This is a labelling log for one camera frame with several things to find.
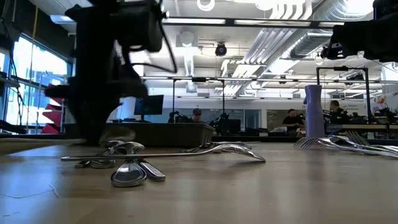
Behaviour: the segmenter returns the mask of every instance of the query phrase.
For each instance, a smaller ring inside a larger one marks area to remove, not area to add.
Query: red object
[[[55,85],[50,84],[48,88],[53,88]],[[51,98],[53,101],[57,102],[59,105],[62,105],[61,98]],[[59,134],[61,130],[61,117],[62,117],[62,107],[58,105],[48,104],[45,107],[46,110],[52,110],[49,112],[43,112],[43,116],[53,121],[53,124],[45,124],[42,129],[42,134]]]
[[[42,129],[42,134],[59,134],[60,128],[54,124],[46,124]]]
[[[62,113],[58,111],[43,112],[43,116],[54,122],[54,125],[57,127],[61,126],[61,114]]]
[[[53,85],[53,84],[49,84],[48,85],[48,89],[49,88],[53,88],[53,87],[55,87],[56,85]],[[62,105],[62,99],[61,98],[51,98],[53,101],[55,101],[55,102],[57,102],[59,105]]]

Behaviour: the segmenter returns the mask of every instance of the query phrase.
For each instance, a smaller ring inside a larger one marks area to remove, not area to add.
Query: man
[[[330,123],[331,124],[347,124],[349,123],[349,116],[347,111],[340,108],[337,100],[330,101]]]
[[[340,108],[340,104],[337,100],[332,100],[330,101],[330,111],[333,111],[335,113],[341,113],[343,111],[343,109]]]
[[[193,109],[192,121],[194,123],[205,123],[204,121],[201,120],[201,109],[199,109],[199,108]]]
[[[288,114],[288,117],[282,122],[282,125],[287,127],[288,133],[296,132],[297,128],[304,127],[303,121],[301,118],[297,117],[295,109],[290,109]]]

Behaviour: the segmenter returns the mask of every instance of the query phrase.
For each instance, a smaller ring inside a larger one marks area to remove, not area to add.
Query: purple vase
[[[321,104],[321,85],[307,85],[305,88],[304,104],[307,105],[305,116],[305,132],[308,138],[325,137],[325,125]]]

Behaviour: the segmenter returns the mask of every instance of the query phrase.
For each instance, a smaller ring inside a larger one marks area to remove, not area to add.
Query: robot
[[[345,22],[333,27],[328,46],[323,48],[322,58],[330,60],[346,58],[364,52],[364,58],[380,62],[398,62],[398,0],[375,0],[374,19],[371,21]]]
[[[45,95],[65,99],[80,136],[87,144],[97,145],[109,114],[121,97],[143,98],[147,87],[132,68],[130,52],[159,52],[165,38],[177,72],[170,44],[161,20],[162,0],[117,2],[89,0],[93,6],[73,6],[65,15],[77,23],[76,70],[68,85],[46,89]],[[115,42],[121,46],[122,60],[116,55]],[[166,70],[156,65],[149,65]]]

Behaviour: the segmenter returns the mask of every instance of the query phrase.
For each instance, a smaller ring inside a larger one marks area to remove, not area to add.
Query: wooden table
[[[235,154],[152,159],[166,182],[118,189],[114,169],[74,169],[50,146],[0,156],[0,223],[397,223],[398,161],[256,144]],[[94,153],[85,149],[85,154]]]

